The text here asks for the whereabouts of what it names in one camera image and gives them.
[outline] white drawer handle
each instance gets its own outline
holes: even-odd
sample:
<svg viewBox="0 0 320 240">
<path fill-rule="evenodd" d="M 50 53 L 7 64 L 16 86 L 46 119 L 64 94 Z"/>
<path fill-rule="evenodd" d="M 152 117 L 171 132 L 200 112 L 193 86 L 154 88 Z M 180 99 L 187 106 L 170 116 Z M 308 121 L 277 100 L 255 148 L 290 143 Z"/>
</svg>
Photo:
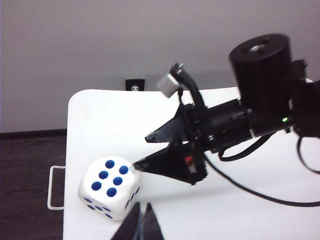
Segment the white drawer handle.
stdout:
<svg viewBox="0 0 320 240">
<path fill-rule="evenodd" d="M 46 206 L 50 210 L 58 211 L 58 210 L 63 210 L 65 207 L 64 206 L 51 206 L 52 181 L 53 181 L 54 169 L 66 169 L 66 166 L 53 165 L 50 167 L 50 172 L 49 172 L 48 199 L 46 201 Z"/>
</svg>

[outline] wire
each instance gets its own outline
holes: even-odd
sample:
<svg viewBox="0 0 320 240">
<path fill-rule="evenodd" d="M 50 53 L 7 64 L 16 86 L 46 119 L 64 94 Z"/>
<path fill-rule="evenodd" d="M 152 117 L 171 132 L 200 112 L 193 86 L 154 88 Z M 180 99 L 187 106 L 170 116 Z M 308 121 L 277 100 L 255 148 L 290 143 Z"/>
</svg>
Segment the wire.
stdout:
<svg viewBox="0 0 320 240">
<path fill-rule="evenodd" d="M 187 89 L 190 90 L 191 96 L 193 98 L 193 102 L 196 107 L 196 111 L 198 113 L 198 117 L 200 122 L 205 122 L 207 118 L 207 108 L 205 102 L 199 92 L 199 89 L 192 79 L 192 77 L 184 70 L 179 68 L 178 71 L 175 71 L 175 67 L 178 66 L 177 63 L 172 66 L 170 70 L 170 74 L 180 83 L 186 86 Z"/>
<path fill-rule="evenodd" d="M 311 167 L 309 167 L 309 166 L 306 164 L 306 162 L 304 161 L 304 159 L 302 158 L 302 155 L 301 155 L 301 152 L 300 152 L 301 143 L 302 143 L 302 138 L 303 138 L 303 137 L 299 137 L 298 142 L 296 143 L 296 151 L 298 152 L 300 162 L 303 164 L 303 166 L 305 166 L 305 167 L 306 167 L 308 170 L 310 170 L 311 172 L 320 175 L 320 171 L 314 170 L 314 169 L 312 169 Z"/>
<path fill-rule="evenodd" d="M 286 201 L 286 200 L 281 200 L 281 199 L 277 199 L 271 196 L 267 196 L 264 195 L 262 193 L 256 192 L 254 190 L 251 190 L 241 184 L 239 184 L 238 182 L 236 182 L 235 180 L 233 180 L 231 177 L 229 177 L 228 175 L 226 175 L 225 173 L 223 173 L 222 171 L 220 171 L 211 161 L 209 161 L 208 157 L 204 154 L 204 157 L 207 161 L 207 163 L 210 165 L 210 167 L 213 168 L 213 170 L 215 170 L 218 174 L 220 174 L 222 177 L 224 177 L 225 179 L 227 179 L 230 183 L 232 183 L 233 185 L 235 185 L 236 187 L 250 193 L 253 194 L 257 197 L 263 198 L 265 200 L 277 203 L 277 204 L 282 204 L 282 205 L 287 205 L 287 206 L 294 206 L 294 207 L 303 207 L 303 208 L 310 208 L 310 207 L 320 207 L 320 201 L 315 201 L 315 202 L 295 202 L 295 201 Z"/>
<path fill-rule="evenodd" d="M 192 128 L 191 128 L 191 125 L 190 125 L 190 122 L 189 122 L 189 119 L 188 119 L 188 115 L 187 115 L 187 112 L 186 112 L 186 109 L 185 109 L 185 105 L 182 102 L 183 94 L 184 94 L 184 90 L 182 88 L 179 88 L 178 89 L 178 96 L 179 96 L 179 102 L 180 102 L 179 109 L 180 109 L 180 112 L 181 112 L 182 121 L 183 121 L 183 123 L 185 125 L 186 137 L 187 137 L 188 141 L 193 142 L 196 139 L 196 135 L 192 131 Z"/>
<path fill-rule="evenodd" d="M 260 137 L 256 142 L 254 142 L 251 146 L 249 146 L 247 149 L 243 150 L 242 152 L 236 154 L 236 155 L 233 155 L 233 156 L 223 156 L 225 151 L 228 149 L 223 149 L 222 151 L 220 151 L 218 153 L 218 157 L 219 159 L 222 161 L 222 162 L 231 162 L 231 161 L 235 161 L 235 160 L 238 160 L 238 159 L 242 159 L 250 154 L 252 154 L 255 150 L 257 150 L 258 148 L 260 148 L 266 141 L 269 140 L 269 138 L 275 134 L 274 132 L 273 133 L 270 133 L 270 134 L 267 134 L 267 135 L 264 135 L 262 137 Z"/>
</svg>

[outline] dark floor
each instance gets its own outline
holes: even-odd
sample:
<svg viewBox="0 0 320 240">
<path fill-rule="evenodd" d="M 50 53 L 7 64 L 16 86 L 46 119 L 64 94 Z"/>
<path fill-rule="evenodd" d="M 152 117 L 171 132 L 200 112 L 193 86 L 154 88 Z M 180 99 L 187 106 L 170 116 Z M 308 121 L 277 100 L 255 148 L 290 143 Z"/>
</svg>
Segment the dark floor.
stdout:
<svg viewBox="0 0 320 240">
<path fill-rule="evenodd" d="M 47 208 L 47 194 L 49 168 L 65 165 L 65 156 L 65 135 L 0 139 L 1 240 L 62 239 L 64 213 Z M 63 201 L 64 170 L 56 169 L 52 205 Z"/>
</svg>

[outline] white block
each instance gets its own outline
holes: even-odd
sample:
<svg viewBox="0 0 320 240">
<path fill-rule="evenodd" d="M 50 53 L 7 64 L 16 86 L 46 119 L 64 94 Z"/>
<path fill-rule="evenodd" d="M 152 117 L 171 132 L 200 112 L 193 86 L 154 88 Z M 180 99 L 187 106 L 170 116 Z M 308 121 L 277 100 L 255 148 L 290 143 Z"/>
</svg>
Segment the white block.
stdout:
<svg viewBox="0 0 320 240">
<path fill-rule="evenodd" d="M 140 183 L 141 174 L 129 161 L 119 156 L 105 156 L 90 165 L 78 195 L 88 211 L 120 221 L 134 206 Z"/>
</svg>

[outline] white table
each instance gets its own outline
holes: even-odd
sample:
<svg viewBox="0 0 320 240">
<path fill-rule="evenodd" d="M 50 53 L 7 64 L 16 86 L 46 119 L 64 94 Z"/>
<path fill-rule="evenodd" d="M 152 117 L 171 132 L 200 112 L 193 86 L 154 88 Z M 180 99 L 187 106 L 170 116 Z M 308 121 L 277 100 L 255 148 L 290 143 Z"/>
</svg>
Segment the white table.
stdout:
<svg viewBox="0 0 320 240">
<path fill-rule="evenodd" d="M 238 98 L 237 88 L 202 90 L 208 107 Z M 184 102 L 191 101 L 184 94 Z M 118 155 L 132 163 L 167 143 L 146 143 L 144 137 L 172 118 L 176 96 L 160 92 L 83 90 L 68 105 L 63 239 L 106 240 L 121 222 L 87 209 L 78 198 L 78 186 L 92 161 Z M 264 194 L 291 201 L 320 200 L 320 178 L 307 171 L 296 154 L 295 133 L 278 132 L 252 155 L 235 162 L 207 156 L 240 183 Z M 250 140 L 226 154 L 238 153 Z M 303 141 L 302 154 L 320 169 L 320 141 Z M 290 207 L 253 196 L 207 167 L 208 176 L 195 186 L 143 173 L 138 200 L 151 202 L 167 240 L 320 239 L 320 207 Z"/>
</svg>

